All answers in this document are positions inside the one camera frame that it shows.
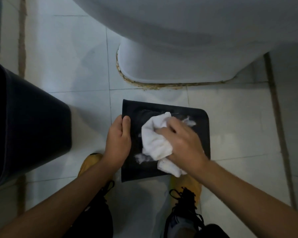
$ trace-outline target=black pants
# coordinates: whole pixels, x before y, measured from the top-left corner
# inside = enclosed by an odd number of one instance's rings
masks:
[[[103,197],[95,197],[78,216],[63,238],[113,237],[112,216]],[[228,238],[228,235],[215,224],[206,225],[194,238]]]

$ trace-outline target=person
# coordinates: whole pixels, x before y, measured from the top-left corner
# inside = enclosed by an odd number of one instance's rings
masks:
[[[202,184],[256,236],[298,238],[298,212],[210,161],[191,128],[171,117],[156,132],[173,147],[168,158],[188,173],[171,178],[175,201],[163,237],[228,237],[219,226],[205,225],[195,212]],[[0,237],[112,237],[104,196],[130,148],[130,118],[118,116],[109,128],[104,155],[88,156],[75,180],[0,229]]]

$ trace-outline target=toilet bowl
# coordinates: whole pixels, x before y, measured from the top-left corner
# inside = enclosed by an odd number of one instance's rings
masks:
[[[74,0],[123,36],[119,69],[140,83],[233,78],[283,42],[298,42],[298,0]]]

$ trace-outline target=toilet pedestal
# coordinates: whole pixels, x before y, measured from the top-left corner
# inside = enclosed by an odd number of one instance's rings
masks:
[[[123,75],[140,83],[204,83],[232,79],[277,43],[178,48],[149,46],[123,38],[118,64]]]

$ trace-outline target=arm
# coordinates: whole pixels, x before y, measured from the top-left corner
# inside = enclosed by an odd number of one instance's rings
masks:
[[[172,117],[156,131],[173,147],[169,159],[222,200],[258,237],[298,237],[298,212],[205,156],[199,137]]]
[[[0,229],[0,237],[61,237],[123,165],[131,147],[130,118],[109,129],[103,158],[80,177]]]

